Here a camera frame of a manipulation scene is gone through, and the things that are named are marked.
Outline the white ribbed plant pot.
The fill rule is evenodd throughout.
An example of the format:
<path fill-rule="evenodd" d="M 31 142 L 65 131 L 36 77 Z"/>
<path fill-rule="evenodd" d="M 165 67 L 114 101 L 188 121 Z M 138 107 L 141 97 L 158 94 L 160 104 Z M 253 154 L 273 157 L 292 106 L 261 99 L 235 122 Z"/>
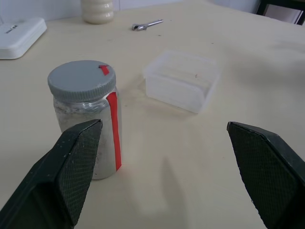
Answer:
<path fill-rule="evenodd" d="M 113 20 L 112 0 L 81 0 L 82 19 L 90 24 L 106 24 Z"/>

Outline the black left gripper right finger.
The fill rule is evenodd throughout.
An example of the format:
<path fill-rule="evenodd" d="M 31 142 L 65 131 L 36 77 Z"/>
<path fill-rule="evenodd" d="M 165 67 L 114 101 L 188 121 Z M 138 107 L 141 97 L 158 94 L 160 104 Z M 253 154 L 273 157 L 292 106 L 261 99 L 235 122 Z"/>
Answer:
<path fill-rule="evenodd" d="M 305 161 L 278 135 L 229 122 L 241 179 L 267 229 L 305 229 Z"/>

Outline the grey cup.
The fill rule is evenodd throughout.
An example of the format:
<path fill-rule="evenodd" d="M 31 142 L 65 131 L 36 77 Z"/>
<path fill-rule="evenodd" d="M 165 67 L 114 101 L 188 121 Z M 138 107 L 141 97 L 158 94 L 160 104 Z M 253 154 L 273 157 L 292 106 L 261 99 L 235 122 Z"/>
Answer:
<path fill-rule="evenodd" d="M 122 165 L 122 113 L 117 88 L 95 101 L 66 103 L 54 98 L 53 105 L 62 132 L 82 122 L 101 120 L 92 179 L 100 180 L 116 173 Z"/>

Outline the translucent plastic box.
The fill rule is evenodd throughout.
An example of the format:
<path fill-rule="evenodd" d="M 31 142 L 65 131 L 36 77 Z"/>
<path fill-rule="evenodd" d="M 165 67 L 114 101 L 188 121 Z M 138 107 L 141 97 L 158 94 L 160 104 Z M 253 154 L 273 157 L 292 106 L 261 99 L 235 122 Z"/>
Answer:
<path fill-rule="evenodd" d="M 168 50 L 142 74 L 148 97 L 198 114 L 208 105 L 221 72 L 214 60 Z"/>

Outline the silver metal wrench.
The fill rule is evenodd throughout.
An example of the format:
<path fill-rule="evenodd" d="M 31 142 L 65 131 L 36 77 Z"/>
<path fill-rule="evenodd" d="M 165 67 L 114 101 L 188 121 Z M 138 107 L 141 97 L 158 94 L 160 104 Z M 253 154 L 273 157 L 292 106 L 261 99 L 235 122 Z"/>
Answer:
<path fill-rule="evenodd" d="M 132 25 L 132 31 L 145 31 L 147 30 L 147 28 L 163 23 L 164 20 L 155 20 L 152 22 L 148 22 L 148 23 L 143 23 L 143 24 L 133 24 Z"/>

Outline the white flat rectangular box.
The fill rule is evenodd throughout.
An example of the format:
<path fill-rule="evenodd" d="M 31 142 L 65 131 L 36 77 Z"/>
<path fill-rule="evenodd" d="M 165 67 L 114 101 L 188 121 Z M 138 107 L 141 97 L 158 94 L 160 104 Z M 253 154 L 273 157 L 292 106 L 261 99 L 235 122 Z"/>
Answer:
<path fill-rule="evenodd" d="M 43 18 L 31 18 L 0 25 L 0 60 L 15 60 L 45 33 Z"/>

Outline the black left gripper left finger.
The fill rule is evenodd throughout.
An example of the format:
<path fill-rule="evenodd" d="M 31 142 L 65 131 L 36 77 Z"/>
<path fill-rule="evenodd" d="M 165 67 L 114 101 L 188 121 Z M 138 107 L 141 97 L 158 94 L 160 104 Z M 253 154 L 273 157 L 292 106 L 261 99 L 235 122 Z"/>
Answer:
<path fill-rule="evenodd" d="M 74 229 L 93 176 L 100 119 L 65 130 L 0 210 L 0 229 Z"/>

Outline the black metal furniture frame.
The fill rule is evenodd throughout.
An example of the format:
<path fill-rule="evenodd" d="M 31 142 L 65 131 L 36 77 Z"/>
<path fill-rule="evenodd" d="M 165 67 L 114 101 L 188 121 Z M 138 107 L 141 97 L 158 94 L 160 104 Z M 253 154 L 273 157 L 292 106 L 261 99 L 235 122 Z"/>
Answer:
<path fill-rule="evenodd" d="M 305 0 L 260 0 L 256 14 L 264 16 L 269 5 L 300 10 L 301 14 L 296 24 L 303 25 L 305 22 Z"/>

